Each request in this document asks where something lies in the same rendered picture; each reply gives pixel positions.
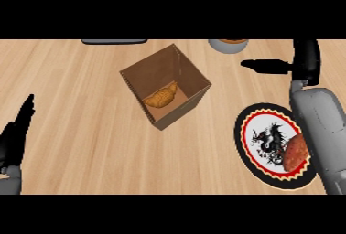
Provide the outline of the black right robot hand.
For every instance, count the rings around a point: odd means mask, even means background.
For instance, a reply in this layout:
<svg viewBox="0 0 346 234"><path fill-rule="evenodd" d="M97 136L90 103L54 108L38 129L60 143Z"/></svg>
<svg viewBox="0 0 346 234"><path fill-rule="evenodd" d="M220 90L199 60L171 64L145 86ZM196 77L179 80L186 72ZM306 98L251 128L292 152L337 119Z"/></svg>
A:
<svg viewBox="0 0 346 234"><path fill-rule="evenodd" d="M286 74L292 80L304 80L307 86L319 84L321 50L316 39L292 40L292 61L279 59L247 59L241 66L261 74Z"/></svg>

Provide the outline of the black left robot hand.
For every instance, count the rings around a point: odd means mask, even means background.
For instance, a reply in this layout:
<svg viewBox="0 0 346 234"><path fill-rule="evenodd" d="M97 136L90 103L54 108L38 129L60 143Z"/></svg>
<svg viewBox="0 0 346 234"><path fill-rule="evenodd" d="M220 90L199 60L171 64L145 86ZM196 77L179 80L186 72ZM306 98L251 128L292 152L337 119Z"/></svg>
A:
<svg viewBox="0 0 346 234"><path fill-rule="evenodd" d="M14 121L7 123L0 132L0 168L22 164L25 136L34 113L34 95L29 94Z"/></svg>

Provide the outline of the grey bowl with orange contents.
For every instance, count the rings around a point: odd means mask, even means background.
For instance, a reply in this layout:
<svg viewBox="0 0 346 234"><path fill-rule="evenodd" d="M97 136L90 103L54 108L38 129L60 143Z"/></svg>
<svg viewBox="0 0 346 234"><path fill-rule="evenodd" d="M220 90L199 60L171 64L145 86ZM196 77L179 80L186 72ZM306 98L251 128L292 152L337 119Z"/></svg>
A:
<svg viewBox="0 0 346 234"><path fill-rule="evenodd" d="M208 43L217 52L223 54L236 54L244 50L248 40L210 39Z"/></svg>

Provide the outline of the round brown cookie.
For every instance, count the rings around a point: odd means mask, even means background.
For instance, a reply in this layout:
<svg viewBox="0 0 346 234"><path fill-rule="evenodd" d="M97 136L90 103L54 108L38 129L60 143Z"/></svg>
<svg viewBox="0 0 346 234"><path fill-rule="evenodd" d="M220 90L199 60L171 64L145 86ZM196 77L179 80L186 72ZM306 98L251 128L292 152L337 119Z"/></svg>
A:
<svg viewBox="0 0 346 234"><path fill-rule="evenodd" d="M304 136L298 133L295 134L286 144L284 152L284 171L292 173L300 166L304 164L309 155Z"/></svg>

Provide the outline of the brown cardboard box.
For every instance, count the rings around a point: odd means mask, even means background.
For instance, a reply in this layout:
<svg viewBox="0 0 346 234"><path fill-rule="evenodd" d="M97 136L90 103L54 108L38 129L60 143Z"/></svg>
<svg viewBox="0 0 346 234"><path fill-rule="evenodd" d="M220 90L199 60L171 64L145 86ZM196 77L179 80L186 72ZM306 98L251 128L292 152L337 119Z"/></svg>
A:
<svg viewBox="0 0 346 234"><path fill-rule="evenodd" d="M137 61L119 75L158 130L196 107L211 86L174 44Z"/></svg>

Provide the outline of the golden croissant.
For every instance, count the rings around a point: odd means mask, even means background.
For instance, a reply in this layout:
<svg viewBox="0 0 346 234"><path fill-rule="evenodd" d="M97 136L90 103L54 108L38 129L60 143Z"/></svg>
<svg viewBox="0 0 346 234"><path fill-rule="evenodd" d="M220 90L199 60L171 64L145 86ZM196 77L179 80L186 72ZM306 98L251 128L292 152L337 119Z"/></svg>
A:
<svg viewBox="0 0 346 234"><path fill-rule="evenodd" d="M155 91L155 93L143 100L145 104L153 108L164 108L174 100L177 87L177 82L173 82L167 87Z"/></svg>

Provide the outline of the black red white patterned plate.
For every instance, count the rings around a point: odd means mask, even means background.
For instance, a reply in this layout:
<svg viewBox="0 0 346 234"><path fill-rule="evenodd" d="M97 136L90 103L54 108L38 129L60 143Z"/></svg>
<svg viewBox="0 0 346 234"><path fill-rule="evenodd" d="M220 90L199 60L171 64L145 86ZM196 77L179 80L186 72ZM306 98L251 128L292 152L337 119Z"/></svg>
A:
<svg viewBox="0 0 346 234"><path fill-rule="evenodd" d="M291 111L272 103L255 103L241 111L233 126L239 157L252 176L269 186L294 190L315 178L309 153L285 158L289 140L301 134Z"/></svg>

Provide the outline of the flat dark grey tray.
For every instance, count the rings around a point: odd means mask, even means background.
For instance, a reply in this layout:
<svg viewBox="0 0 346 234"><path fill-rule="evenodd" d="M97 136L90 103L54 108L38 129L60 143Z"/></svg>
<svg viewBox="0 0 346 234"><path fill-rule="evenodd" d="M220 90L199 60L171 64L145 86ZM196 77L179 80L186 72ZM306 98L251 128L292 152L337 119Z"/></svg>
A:
<svg viewBox="0 0 346 234"><path fill-rule="evenodd" d="M146 39L81 39L85 45L134 45L148 42Z"/></svg>

